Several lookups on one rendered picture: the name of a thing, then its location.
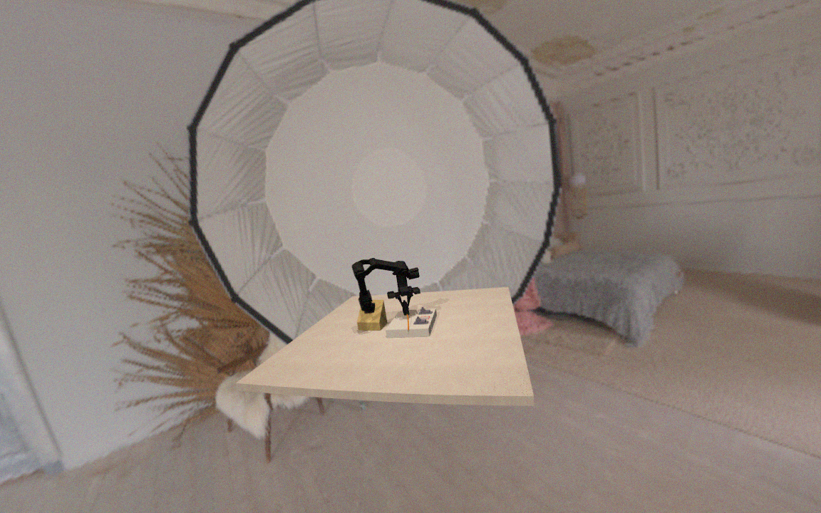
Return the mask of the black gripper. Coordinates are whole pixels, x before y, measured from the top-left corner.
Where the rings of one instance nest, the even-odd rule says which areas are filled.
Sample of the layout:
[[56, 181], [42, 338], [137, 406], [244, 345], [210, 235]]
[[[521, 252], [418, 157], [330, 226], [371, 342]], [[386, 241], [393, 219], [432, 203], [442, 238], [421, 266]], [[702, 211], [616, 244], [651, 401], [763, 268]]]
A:
[[[400, 286], [405, 286], [405, 285], [408, 286], [407, 281], [397, 282], [397, 284], [400, 285]], [[420, 294], [420, 289], [419, 288], [413, 288], [413, 292], [408, 293], [408, 296], [407, 296], [408, 305], [410, 304], [410, 299], [413, 296], [413, 294]], [[401, 300], [400, 294], [398, 294], [398, 292], [394, 293], [394, 291], [390, 291], [390, 292], [387, 293], [387, 295], [388, 295], [388, 299], [394, 299], [394, 296], [396, 296], [396, 299], [400, 300], [400, 303], [402, 305], [402, 300]]]

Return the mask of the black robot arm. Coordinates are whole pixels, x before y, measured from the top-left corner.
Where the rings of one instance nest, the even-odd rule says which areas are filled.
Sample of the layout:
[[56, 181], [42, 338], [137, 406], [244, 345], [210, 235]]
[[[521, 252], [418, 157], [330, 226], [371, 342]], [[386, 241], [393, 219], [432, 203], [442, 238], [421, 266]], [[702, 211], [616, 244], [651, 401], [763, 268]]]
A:
[[[363, 269], [363, 265], [370, 265], [366, 271]], [[418, 267], [413, 267], [413, 269], [408, 269], [405, 261], [384, 261], [379, 259], [362, 259], [360, 261], [356, 261], [354, 265], [351, 266], [354, 271], [354, 276], [356, 277], [356, 281], [358, 282], [358, 287], [361, 292], [359, 292], [358, 302], [361, 305], [361, 310], [364, 311], [365, 314], [367, 313], [374, 313], [375, 303], [372, 303], [371, 295], [369, 294], [369, 290], [366, 288], [365, 284], [365, 276], [369, 275], [374, 269], [383, 269], [388, 271], [394, 271], [392, 275], [396, 275], [397, 282], [404, 282], [408, 279], [414, 279], [415, 277], [419, 277], [419, 269]], [[408, 293], [413, 292], [413, 288], [411, 286], [400, 286], [398, 285], [398, 294], [401, 296], [408, 296]]]

